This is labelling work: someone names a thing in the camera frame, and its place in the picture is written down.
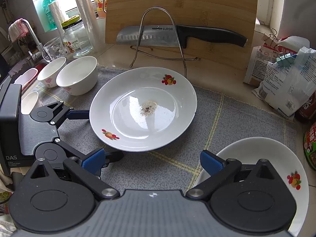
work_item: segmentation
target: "barcode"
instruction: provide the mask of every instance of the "barcode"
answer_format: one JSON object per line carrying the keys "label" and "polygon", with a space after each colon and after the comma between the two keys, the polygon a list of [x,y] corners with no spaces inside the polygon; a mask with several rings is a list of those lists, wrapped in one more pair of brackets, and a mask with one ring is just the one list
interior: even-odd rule
{"label": "barcode", "polygon": [[267,97],[267,93],[263,90],[262,87],[259,89],[259,95],[261,96],[262,99],[265,99]]}
{"label": "barcode", "polygon": [[285,106],[287,106],[290,110],[294,109],[294,104],[293,102],[291,102],[290,100],[287,101],[287,103],[285,104]]}

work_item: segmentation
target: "plate with fruit decal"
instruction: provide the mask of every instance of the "plate with fruit decal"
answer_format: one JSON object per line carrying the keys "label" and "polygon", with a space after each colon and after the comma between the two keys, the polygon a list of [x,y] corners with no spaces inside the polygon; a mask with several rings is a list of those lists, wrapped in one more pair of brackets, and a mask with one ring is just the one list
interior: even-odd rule
{"label": "plate with fruit decal", "polygon": [[[217,156],[224,160],[235,158],[243,164],[256,164],[259,159],[271,162],[296,201],[296,214],[288,229],[296,237],[303,226],[309,199],[306,173],[297,156],[284,144],[265,137],[250,137],[236,141],[222,149]],[[195,185],[209,177],[203,169]]]}
{"label": "plate with fruit decal", "polygon": [[128,70],[95,95],[90,124],[107,145],[122,151],[150,151],[172,142],[191,124],[197,108],[192,84],[164,68]]}

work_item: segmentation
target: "glass jar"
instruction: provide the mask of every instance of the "glass jar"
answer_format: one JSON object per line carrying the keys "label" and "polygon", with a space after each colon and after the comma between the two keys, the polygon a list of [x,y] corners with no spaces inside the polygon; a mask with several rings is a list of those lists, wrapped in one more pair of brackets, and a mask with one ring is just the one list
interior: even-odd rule
{"label": "glass jar", "polygon": [[80,15],[75,15],[64,21],[61,26],[65,31],[63,42],[75,59],[92,51],[93,48]]}

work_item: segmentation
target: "metal screw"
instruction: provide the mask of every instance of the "metal screw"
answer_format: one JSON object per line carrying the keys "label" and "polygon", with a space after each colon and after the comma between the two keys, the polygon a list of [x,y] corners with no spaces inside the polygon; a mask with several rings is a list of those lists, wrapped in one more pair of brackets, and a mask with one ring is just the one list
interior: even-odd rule
{"label": "metal screw", "polygon": [[204,194],[201,189],[191,189],[188,191],[189,195],[192,197],[200,197]]}
{"label": "metal screw", "polygon": [[106,188],[106,189],[102,190],[101,193],[105,197],[112,197],[117,193],[117,190],[115,190],[113,188]]}

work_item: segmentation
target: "jar lid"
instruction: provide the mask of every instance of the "jar lid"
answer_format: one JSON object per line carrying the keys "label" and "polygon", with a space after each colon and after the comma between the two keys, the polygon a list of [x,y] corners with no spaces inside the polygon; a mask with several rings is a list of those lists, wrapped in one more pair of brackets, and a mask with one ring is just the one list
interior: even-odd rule
{"label": "jar lid", "polygon": [[80,22],[82,22],[80,15],[75,15],[75,16],[72,16],[71,18],[69,18],[68,20],[62,22],[61,26],[65,30],[65,29],[70,28],[74,25],[77,25]]}

